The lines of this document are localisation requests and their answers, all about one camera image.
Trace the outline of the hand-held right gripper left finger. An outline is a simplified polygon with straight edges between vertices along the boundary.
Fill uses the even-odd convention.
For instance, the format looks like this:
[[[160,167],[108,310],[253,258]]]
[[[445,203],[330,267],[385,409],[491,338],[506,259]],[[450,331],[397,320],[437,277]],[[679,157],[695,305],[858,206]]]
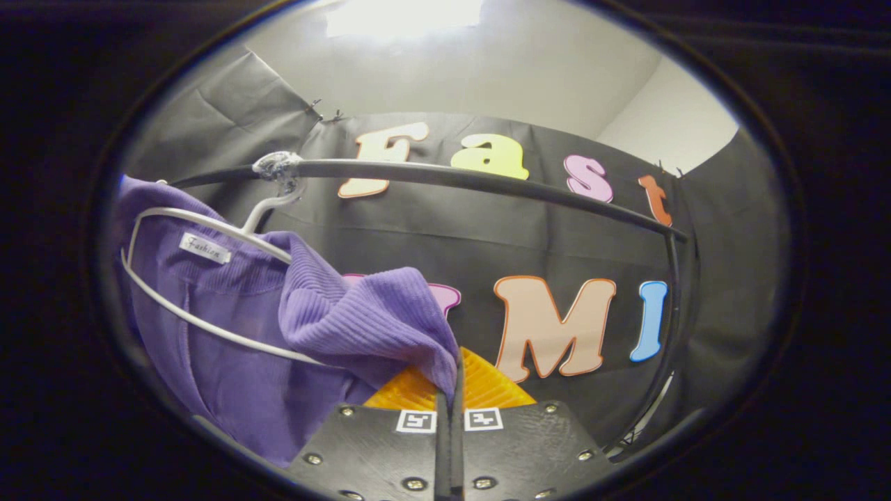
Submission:
[[[416,368],[363,405],[342,403],[287,467],[336,500],[449,500],[450,409]]]

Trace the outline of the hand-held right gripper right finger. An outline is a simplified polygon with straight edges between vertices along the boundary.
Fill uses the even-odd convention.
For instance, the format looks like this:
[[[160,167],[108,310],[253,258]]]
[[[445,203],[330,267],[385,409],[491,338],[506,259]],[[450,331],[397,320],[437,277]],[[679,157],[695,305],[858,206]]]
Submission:
[[[563,402],[535,401],[471,350],[451,409],[451,498],[567,500],[614,464]]]

